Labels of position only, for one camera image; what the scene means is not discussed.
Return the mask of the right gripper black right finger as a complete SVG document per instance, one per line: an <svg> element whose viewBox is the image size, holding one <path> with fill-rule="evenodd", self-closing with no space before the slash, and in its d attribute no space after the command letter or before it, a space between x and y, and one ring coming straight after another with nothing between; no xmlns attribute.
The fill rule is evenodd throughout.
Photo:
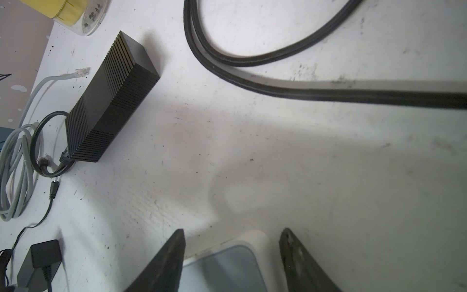
<svg viewBox="0 0 467 292"><path fill-rule="evenodd" d="M342 292L289 228L279 247L289 292Z"/></svg>

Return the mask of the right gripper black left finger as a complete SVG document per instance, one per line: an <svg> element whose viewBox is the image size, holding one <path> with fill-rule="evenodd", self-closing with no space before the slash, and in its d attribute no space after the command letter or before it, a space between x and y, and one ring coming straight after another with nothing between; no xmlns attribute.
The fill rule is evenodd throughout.
<svg viewBox="0 0 467 292"><path fill-rule="evenodd" d="M177 229L125 291L177 292L185 250L184 230Z"/></svg>

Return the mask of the black ribbed power brick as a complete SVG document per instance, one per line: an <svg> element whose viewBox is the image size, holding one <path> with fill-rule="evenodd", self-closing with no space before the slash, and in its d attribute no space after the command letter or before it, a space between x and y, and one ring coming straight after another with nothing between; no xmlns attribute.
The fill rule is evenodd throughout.
<svg viewBox="0 0 467 292"><path fill-rule="evenodd" d="M70 159L98 162L159 79L145 48L119 32L66 118Z"/></svg>

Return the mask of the yellow pen cup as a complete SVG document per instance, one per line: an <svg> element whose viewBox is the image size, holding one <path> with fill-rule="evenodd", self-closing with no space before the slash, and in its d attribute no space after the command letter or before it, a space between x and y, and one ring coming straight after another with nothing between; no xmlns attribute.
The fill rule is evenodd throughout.
<svg viewBox="0 0 467 292"><path fill-rule="evenodd" d="M77 35L88 36L102 23L108 0L24 0L25 5Z"/></svg>

